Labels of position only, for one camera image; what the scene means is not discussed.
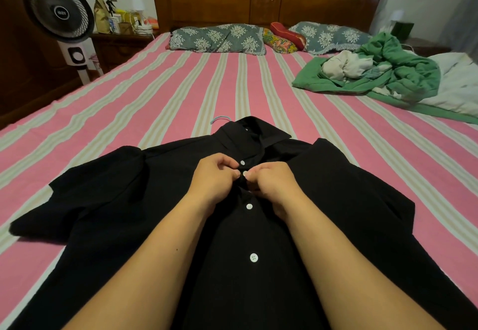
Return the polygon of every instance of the wooden nightstand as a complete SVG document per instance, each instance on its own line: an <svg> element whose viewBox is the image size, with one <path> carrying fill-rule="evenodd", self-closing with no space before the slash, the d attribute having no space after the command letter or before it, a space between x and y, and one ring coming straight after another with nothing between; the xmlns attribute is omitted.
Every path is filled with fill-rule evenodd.
<svg viewBox="0 0 478 330"><path fill-rule="evenodd" d="M159 34L159 31L153 32L155 37ZM104 73L110 72L113 68L122 65L152 41L151 36L136 34L93 33L91 39L95 46L99 65Z"/></svg>
<svg viewBox="0 0 478 330"><path fill-rule="evenodd" d="M422 57L430 57L431 55L451 52L451 48L421 38L408 38L404 43L411 45L414 48L415 53ZM403 49L411 50L407 46L402 47Z"/></svg>

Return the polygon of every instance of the blue floral pillow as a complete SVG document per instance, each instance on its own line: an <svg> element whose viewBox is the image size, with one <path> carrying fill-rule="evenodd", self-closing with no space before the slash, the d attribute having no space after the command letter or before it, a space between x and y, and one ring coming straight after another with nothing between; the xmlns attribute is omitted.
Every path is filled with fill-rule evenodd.
<svg viewBox="0 0 478 330"><path fill-rule="evenodd" d="M171 33L171 50L187 50L198 53L242 52L248 55L264 55L262 40L264 29L249 24L223 24L216 27L180 28Z"/></svg>
<svg viewBox="0 0 478 330"><path fill-rule="evenodd" d="M356 51L367 43L371 35L354 28L302 21L290 31L302 34L307 39L305 52L324 55L331 51Z"/></svg>

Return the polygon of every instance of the bed sheet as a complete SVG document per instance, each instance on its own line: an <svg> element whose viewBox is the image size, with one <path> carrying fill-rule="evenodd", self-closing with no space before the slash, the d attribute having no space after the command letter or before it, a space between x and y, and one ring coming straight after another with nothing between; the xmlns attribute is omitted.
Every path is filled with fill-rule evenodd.
<svg viewBox="0 0 478 330"><path fill-rule="evenodd" d="M253 115L293 138L322 137L416 203L414 235L478 305L478 126L316 94L290 83L312 56L165 49L168 34L122 66L0 132L0 329L54 269L63 247L28 242L9 223L48 200L65 170L123 145L215 132Z"/></svg>

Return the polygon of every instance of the electric fan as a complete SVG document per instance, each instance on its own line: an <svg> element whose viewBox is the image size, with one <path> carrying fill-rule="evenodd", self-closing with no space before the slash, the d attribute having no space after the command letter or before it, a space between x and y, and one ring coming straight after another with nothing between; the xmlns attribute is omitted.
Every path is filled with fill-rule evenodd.
<svg viewBox="0 0 478 330"><path fill-rule="evenodd" d="M84 85L90 82L82 41L95 26L86 0L23 0L30 19L55 38L69 66L75 66Z"/></svg>

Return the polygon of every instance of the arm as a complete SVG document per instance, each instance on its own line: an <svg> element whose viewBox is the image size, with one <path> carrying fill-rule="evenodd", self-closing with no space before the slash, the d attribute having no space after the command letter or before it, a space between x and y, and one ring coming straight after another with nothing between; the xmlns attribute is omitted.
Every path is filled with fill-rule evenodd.
<svg viewBox="0 0 478 330"><path fill-rule="evenodd" d="M287 224L334 330L443 329L308 199L286 163L260 164L247 180Z"/></svg>
<svg viewBox="0 0 478 330"><path fill-rule="evenodd" d="M202 159L188 193L63 329L168 329L204 223L238 166L223 154Z"/></svg>

